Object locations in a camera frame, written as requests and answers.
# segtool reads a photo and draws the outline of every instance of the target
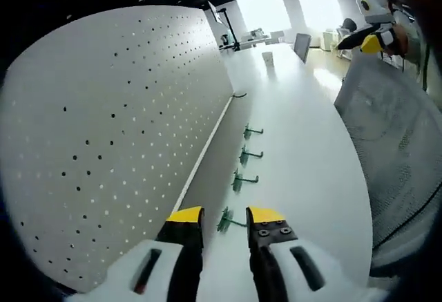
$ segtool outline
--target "pegboard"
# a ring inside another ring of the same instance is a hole
[[[87,292],[155,238],[231,94],[201,10],[101,12],[24,51],[1,92],[0,165],[39,269]]]

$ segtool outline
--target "cable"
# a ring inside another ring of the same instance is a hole
[[[442,181],[439,183],[439,185],[437,186],[436,190],[433,191],[433,194],[431,194],[431,196],[428,198],[427,202],[425,202],[416,212],[414,212],[412,214],[411,217],[409,217],[406,221],[404,221],[402,224],[400,224],[397,228],[393,229],[393,231],[388,234],[380,243],[378,243],[377,245],[375,245],[373,247],[373,251],[378,249],[382,244],[384,244],[387,240],[389,240],[393,235],[395,235],[395,233],[397,233],[401,228],[403,228],[404,226],[406,226],[410,221],[412,221],[413,219],[416,218],[416,216],[418,214],[420,214],[425,207],[428,205],[428,203],[430,203],[430,201],[435,197],[435,195],[437,194],[437,192],[439,191],[439,189],[442,187]]]
[[[422,89],[427,91],[427,68],[428,68],[428,60],[430,59],[430,46],[427,44],[427,48],[425,49],[425,61],[423,63],[423,75],[422,75]]]
[[[246,97],[246,96],[247,96],[247,93],[245,93],[244,95],[240,95],[240,96],[232,95],[233,98],[243,98],[243,97]]]

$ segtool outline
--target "office chair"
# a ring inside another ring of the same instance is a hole
[[[373,219],[372,276],[400,275],[442,200],[442,114],[420,86],[354,52],[334,103],[361,162]]]
[[[296,40],[293,50],[301,58],[302,62],[307,61],[307,55],[309,54],[311,36],[308,34],[296,34]]]

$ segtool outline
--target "paper cup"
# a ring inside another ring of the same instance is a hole
[[[272,52],[263,52],[262,58],[267,66],[273,66],[273,53]]]

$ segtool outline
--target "green hook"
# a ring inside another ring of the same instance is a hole
[[[222,216],[220,219],[220,222],[216,226],[216,230],[221,233],[227,232],[227,229],[229,228],[230,224],[235,224],[241,227],[247,227],[246,224],[239,223],[238,221],[232,220],[233,218],[233,211],[229,210],[229,207],[226,207],[224,210],[222,210]]]
[[[233,173],[235,174],[235,178],[233,179],[233,183],[231,185],[233,186],[233,190],[236,192],[239,192],[241,190],[242,181],[257,183],[260,178],[259,176],[256,176],[254,180],[244,179],[242,178],[242,174],[238,173],[238,169],[236,169],[236,171],[234,171]]]
[[[242,152],[241,152],[241,156],[240,156],[240,163],[241,163],[243,166],[246,165],[247,160],[249,159],[249,156],[250,156],[250,155],[253,156],[253,157],[257,157],[257,158],[262,158],[263,155],[264,155],[264,152],[261,151],[261,154],[259,154],[259,155],[257,155],[256,153],[250,153],[250,152],[247,152],[247,148],[246,148],[246,146],[244,145],[244,146],[242,147]]]
[[[264,129],[261,129],[260,131],[256,131],[254,129],[250,129],[249,128],[249,124],[246,124],[246,128],[245,128],[244,133],[243,133],[244,138],[246,140],[248,140],[252,133],[263,134],[264,133]]]

